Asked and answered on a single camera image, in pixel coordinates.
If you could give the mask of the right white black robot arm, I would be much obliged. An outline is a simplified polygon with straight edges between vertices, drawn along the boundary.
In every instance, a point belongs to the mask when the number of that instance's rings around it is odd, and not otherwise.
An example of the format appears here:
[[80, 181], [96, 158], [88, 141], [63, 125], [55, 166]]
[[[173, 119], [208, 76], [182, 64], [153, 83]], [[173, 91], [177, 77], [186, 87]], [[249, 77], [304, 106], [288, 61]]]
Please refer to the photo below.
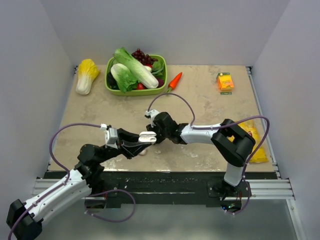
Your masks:
[[211, 126], [178, 124], [169, 113], [155, 109], [146, 111], [145, 117], [150, 119], [147, 129], [156, 133], [158, 144], [168, 139], [178, 145], [214, 145], [227, 161], [222, 185], [223, 192], [233, 197], [241, 190], [240, 182], [244, 166], [256, 141], [238, 124], [231, 119], [225, 119], [222, 123]]

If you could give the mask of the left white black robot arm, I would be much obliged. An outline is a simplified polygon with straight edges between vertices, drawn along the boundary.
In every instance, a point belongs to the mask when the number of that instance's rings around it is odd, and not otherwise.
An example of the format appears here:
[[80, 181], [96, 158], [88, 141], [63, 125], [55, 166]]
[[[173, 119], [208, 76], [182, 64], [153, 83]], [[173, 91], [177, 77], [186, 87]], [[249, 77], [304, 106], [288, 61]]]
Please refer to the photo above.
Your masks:
[[8, 238], [34, 240], [57, 214], [84, 197], [104, 194], [105, 183], [101, 177], [103, 162], [124, 155], [127, 159], [138, 156], [157, 141], [156, 133], [143, 131], [131, 133], [122, 128], [101, 124], [105, 144], [85, 144], [78, 155], [78, 163], [66, 175], [38, 195], [21, 201], [15, 200], [9, 206], [6, 223], [10, 228]]

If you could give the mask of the white earbud charging case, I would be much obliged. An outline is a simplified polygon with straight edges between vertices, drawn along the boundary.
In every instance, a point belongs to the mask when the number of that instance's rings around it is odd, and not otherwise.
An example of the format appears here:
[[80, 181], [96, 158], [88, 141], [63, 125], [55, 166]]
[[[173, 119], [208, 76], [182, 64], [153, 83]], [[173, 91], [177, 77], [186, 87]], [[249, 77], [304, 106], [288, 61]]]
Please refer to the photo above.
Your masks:
[[153, 131], [143, 131], [139, 134], [138, 141], [140, 143], [155, 144], [157, 141], [157, 134]]

